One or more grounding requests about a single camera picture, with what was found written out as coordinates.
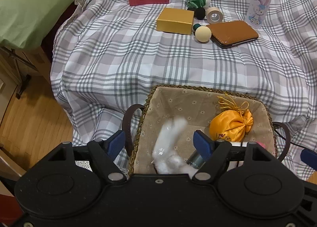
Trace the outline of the small dark glass bottle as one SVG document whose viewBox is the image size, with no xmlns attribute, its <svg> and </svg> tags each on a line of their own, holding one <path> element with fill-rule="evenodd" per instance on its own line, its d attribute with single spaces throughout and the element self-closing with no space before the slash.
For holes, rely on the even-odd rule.
<svg viewBox="0 0 317 227">
<path fill-rule="evenodd" d="M 204 165 L 205 161 L 199 152 L 195 150 L 194 153 L 186 160 L 186 163 L 194 169 L 200 169 Z"/>
</svg>

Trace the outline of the orange satin drawstring pouch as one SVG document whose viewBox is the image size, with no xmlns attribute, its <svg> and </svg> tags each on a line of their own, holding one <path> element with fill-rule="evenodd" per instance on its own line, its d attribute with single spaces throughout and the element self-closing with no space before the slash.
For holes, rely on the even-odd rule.
<svg viewBox="0 0 317 227">
<path fill-rule="evenodd" d="M 249 110 L 249 102 L 238 105 L 229 95 L 218 96 L 218 105 L 222 110 L 214 117 L 209 126 L 210 138 L 213 141 L 224 140 L 242 142 L 254 124 L 254 118 Z"/>
</svg>

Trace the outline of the white fluffy plush toy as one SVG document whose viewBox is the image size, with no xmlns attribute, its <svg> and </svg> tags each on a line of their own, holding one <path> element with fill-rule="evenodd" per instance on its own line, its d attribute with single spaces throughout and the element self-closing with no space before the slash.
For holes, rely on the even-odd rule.
<svg viewBox="0 0 317 227">
<path fill-rule="evenodd" d="M 170 119 L 163 124 L 152 152 L 158 174 L 187 174 L 191 179 L 198 171 L 175 150 L 175 143 L 186 126 L 187 120 L 183 117 Z"/>
</svg>

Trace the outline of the woven lined basket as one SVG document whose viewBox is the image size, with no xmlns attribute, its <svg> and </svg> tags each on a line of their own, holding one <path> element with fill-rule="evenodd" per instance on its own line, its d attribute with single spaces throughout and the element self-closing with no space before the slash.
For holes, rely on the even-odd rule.
<svg viewBox="0 0 317 227">
<path fill-rule="evenodd" d="M 152 88 L 144 105 L 134 104 L 124 115 L 122 130 L 130 158 L 128 174 L 154 173 L 151 151 L 167 120 L 176 117 L 187 120 L 187 127 L 175 147 L 182 158 L 188 158 L 193 151 L 193 133 L 201 130 L 208 135 L 214 117 L 235 109 L 249 110 L 253 116 L 253 126 L 243 141 L 261 141 L 271 154 L 283 161 L 290 148 L 289 129 L 280 122 L 273 122 L 265 105 L 256 98 L 206 87 L 161 85 Z"/>
</svg>

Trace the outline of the grey plaid cloth cover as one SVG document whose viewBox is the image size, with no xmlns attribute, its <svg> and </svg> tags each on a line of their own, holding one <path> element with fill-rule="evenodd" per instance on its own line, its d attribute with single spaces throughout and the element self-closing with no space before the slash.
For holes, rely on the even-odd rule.
<svg viewBox="0 0 317 227">
<path fill-rule="evenodd" d="M 51 85 L 74 127 L 74 145 L 107 138 L 124 111 L 144 103 L 153 86 L 206 86 L 249 94 L 293 145 L 284 164 L 308 179 L 300 149 L 316 150 L 316 0 L 272 0 L 256 41 L 222 49 L 188 35 L 156 30 L 163 5 L 77 0 L 53 48 Z M 243 20 L 250 0 L 212 0 L 226 21 Z M 170 0 L 183 9 L 185 0 Z"/>
</svg>

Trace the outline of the cream green wooden toy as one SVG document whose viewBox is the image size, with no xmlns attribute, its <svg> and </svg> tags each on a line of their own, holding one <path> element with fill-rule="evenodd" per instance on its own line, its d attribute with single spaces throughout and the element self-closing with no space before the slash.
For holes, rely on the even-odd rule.
<svg viewBox="0 0 317 227">
<path fill-rule="evenodd" d="M 198 42 L 207 43 L 212 36 L 212 32 L 207 26 L 202 26 L 200 24 L 193 25 L 193 33 Z"/>
</svg>

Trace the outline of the brown leather case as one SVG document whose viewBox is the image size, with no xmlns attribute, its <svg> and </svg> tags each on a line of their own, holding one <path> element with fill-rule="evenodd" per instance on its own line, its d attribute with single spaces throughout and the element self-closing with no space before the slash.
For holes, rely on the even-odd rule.
<svg viewBox="0 0 317 227">
<path fill-rule="evenodd" d="M 208 24 L 211 40 L 219 47 L 227 49 L 258 39 L 258 33 L 241 20 Z"/>
</svg>

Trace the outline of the gold cardboard box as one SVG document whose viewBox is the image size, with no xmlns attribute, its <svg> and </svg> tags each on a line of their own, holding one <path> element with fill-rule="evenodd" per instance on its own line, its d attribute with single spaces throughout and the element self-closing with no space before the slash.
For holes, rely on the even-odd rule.
<svg viewBox="0 0 317 227">
<path fill-rule="evenodd" d="M 194 11 L 164 8 L 156 20 L 160 32 L 191 35 Z"/>
</svg>

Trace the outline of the beige tape roll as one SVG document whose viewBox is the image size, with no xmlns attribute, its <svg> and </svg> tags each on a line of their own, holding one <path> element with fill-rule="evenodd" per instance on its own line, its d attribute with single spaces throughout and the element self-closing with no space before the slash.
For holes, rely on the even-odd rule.
<svg viewBox="0 0 317 227">
<path fill-rule="evenodd" d="M 223 20 L 223 13 L 217 7 L 209 7 L 205 15 L 209 24 L 217 24 Z"/>
</svg>

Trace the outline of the black pompom ball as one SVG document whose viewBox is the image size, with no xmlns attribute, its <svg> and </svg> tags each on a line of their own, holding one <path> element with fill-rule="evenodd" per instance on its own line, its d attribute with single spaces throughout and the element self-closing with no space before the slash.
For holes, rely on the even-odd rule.
<svg viewBox="0 0 317 227">
<path fill-rule="evenodd" d="M 199 8 L 187 8 L 187 10 L 189 11 L 193 11 L 194 12 L 194 17 L 198 20 L 204 20 L 206 17 L 206 10 L 203 7 L 199 7 Z"/>
</svg>

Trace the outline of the purple cartoon water bottle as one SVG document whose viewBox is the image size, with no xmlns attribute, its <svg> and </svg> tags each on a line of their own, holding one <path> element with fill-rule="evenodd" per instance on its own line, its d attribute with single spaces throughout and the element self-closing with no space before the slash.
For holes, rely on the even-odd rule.
<svg viewBox="0 0 317 227">
<path fill-rule="evenodd" d="M 245 21 L 251 27 L 260 29 L 269 10 L 271 0 L 250 0 Z"/>
</svg>

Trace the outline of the green cushion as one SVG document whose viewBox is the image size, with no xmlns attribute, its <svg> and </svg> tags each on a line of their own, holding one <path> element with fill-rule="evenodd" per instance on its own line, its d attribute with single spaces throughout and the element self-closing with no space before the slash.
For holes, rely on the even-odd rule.
<svg viewBox="0 0 317 227">
<path fill-rule="evenodd" d="M 1 46 L 33 50 L 75 0 L 1 0 Z"/>
</svg>

